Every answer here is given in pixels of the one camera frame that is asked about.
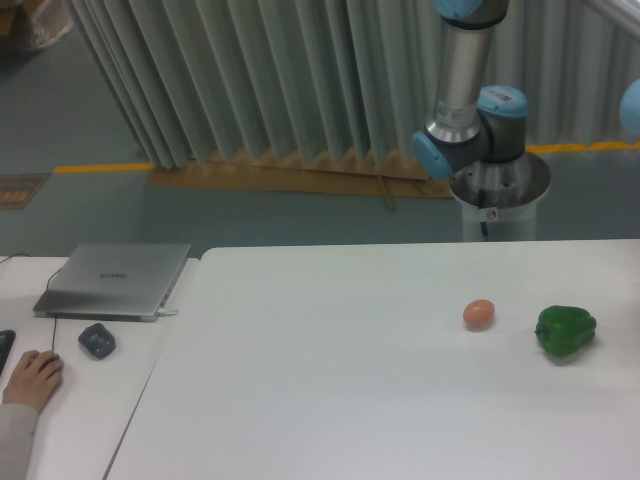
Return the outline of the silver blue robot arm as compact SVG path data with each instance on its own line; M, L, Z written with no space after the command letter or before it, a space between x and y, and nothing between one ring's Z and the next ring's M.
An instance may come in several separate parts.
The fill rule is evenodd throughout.
M541 200L530 141L639 135L635 1L438 1L437 89L412 138L425 172L475 209Z

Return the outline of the person's bare hand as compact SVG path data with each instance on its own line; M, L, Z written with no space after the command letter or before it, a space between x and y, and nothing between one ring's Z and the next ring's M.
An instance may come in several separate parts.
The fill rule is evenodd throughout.
M25 352L14 368L3 391L2 404L33 406L40 414L52 395L62 384L63 369L48 380L41 380L37 373L38 357L43 352Z

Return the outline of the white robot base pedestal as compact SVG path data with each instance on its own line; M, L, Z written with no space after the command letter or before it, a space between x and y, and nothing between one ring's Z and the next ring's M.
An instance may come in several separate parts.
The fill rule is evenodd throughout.
M505 163L478 161L455 173L449 186L461 207L463 239L533 240L538 204L550 185L549 166L528 152Z

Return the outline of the beige sleeved forearm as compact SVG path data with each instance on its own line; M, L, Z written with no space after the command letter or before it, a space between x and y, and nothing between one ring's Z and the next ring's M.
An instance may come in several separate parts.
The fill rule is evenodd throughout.
M26 479L39 413L24 404L1 405L1 478Z

